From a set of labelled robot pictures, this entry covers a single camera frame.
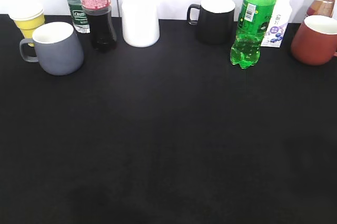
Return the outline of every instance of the dark soda bottle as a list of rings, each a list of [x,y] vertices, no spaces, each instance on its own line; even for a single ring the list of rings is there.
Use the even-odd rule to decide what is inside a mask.
[[[116,47],[116,32],[112,25],[111,9],[105,11],[88,11],[84,9],[90,26],[90,40],[94,49],[101,52],[109,51]]]
[[[90,26],[93,47],[106,52],[116,47],[116,33],[111,19],[111,0],[81,0]]]

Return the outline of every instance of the black mug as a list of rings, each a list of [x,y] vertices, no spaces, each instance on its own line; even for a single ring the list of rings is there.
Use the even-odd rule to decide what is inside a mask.
[[[199,9],[198,20],[191,20],[191,9]],[[229,41],[234,26],[235,3],[232,0],[202,0],[191,4],[187,10],[187,22],[196,25],[198,40],[221,44]]]

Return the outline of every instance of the water bottle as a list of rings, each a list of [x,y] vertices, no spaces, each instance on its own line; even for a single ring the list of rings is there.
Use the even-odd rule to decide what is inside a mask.
[[[72,17],[73,25],[76,31],[80,33],[89,33],[89,23],[82,9],[81,0],[67,0]]]
[[[242,69],[255,65],[260,58],[260,45],[273,14],[276,0],[243,0],[231,62]]]

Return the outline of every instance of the mug handle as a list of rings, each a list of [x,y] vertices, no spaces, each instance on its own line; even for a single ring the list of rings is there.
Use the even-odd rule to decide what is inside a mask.
[[[195,9],[200,9],[200,5],[199,4],[191,4],[189,6],[189,9],[187,10],[187,22],[190,25],[197,25],[198,21],[197,20],[191,20],[191,9],[195,8]]]
[[[26,54],[23,52],[23,49],[22,49],[22,46],[23,46],[24,44],[33,43],[33,42],[34,42],[34,41],[33,41],[32,38],[24,38],[23,40],[20,41],[20,45],[19,45],[19,48],[20,48],[20,54],[21,54],[22,59],[24,59],[24,60],[27,61],[27,62],[38,62],[37,57],[32,57],[32,56],[26,55]]]

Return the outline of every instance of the white carton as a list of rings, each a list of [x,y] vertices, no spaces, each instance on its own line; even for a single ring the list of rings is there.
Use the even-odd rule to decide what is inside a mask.
[[[290,0],[277,0],[261,46],[280,47],[293,9]]]

